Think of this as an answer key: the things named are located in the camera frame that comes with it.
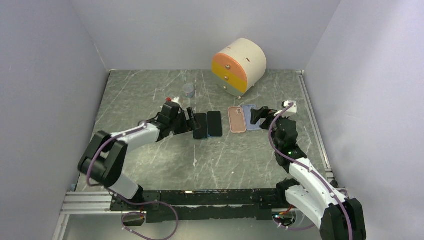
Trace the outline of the pink phone case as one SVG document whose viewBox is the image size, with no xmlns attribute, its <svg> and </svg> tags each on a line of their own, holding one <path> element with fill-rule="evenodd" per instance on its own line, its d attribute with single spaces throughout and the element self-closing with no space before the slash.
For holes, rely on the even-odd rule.
<svg viewBox="0 0 424 240">
<path fill-rule="evenodd" d="M 241 134 L 247 131 L 245 116 L 242 107 L 232 106 L 228 108 L 228 118 L 230 131 L 234 134 Z"/>
</svg>

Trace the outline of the blue phone black screen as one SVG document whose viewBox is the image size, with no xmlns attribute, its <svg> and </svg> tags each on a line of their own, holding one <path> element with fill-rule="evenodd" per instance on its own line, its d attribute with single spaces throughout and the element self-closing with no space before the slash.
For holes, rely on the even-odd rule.
<svg viewBox="0 0 424 240">
<path fill-rule="evenodd" d="M 207 118 L 207 134 L 210 138 L 223 136 L 222 115 L 220 111 L 208 111 Z"/>
</svg>

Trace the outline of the pink cased phone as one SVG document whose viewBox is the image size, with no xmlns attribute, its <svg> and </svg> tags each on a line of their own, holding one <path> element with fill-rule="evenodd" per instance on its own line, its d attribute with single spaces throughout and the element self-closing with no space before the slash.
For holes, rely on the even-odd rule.
<svg viewBox="0 0 424 240">
<path fill-rule="evenodd" d="M 195 113 L 194 114 L 199 127 L 193 131 L 193 138 L 195 140 L 205 140 L 208 136 L 208 123 L 206 113 Z"/>
</svg>

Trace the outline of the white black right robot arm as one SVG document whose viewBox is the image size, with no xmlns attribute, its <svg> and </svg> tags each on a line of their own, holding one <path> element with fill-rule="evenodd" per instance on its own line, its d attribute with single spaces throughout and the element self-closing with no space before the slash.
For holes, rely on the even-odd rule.
<svg viewBox="0 0 424 240">
<path fill-rule="evenodd" d="M 276 161 L 292 176 L 277 184 L 276 204 L 300 210 L 318 228 L 323 240 L 365 240 L 362 204 L 332 186 L 301 150 L 297 144 L 297 124 L 285 116 L 293 108 L 294 103 L 287 102 L 281 111 L 266 106 L 250 111 L 252 125 L 264 120 L 260 127 L 268 131 Z"/>
</svg>

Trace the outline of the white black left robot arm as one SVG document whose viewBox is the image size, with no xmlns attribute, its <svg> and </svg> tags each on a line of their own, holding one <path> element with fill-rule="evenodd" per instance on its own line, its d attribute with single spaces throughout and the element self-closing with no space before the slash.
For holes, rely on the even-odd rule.
<svg viewBox="0 0 424 240">
<path fill-rule="evenodd" d="M 98 131 L 89 142 L 77 169 L 89 187 L 101 186 L 123 198 L 130 210 L 145 202 L 144 189 L 123 173 L 126 155 L 145 145 L 201 128 L 191 107 L 183 109 L 175 101 L 166 102 L 153 118 L 141 120 L 134 128 L 121 132 Z"/>
</svg>

